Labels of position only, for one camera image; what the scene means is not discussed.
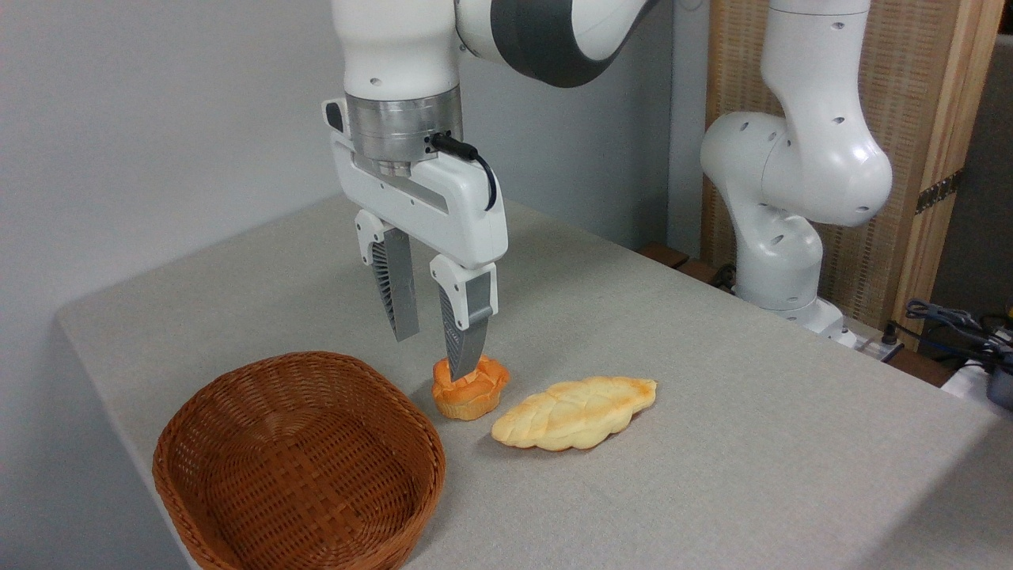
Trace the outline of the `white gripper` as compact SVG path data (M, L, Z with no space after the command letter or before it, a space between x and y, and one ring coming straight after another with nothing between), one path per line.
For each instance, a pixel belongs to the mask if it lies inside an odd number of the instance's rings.
M359 255L372 269L395 339L419 332L412 237L441 253L430 271L440 292L451 379L463 378L478 367L488 322L499 312L492 262L509 249L503 200L488 206L488 170L438 152L410 166L408 177L378 173L354 149L344 98L323 102L322 111L332 126L341 191L362 208L355 216Z

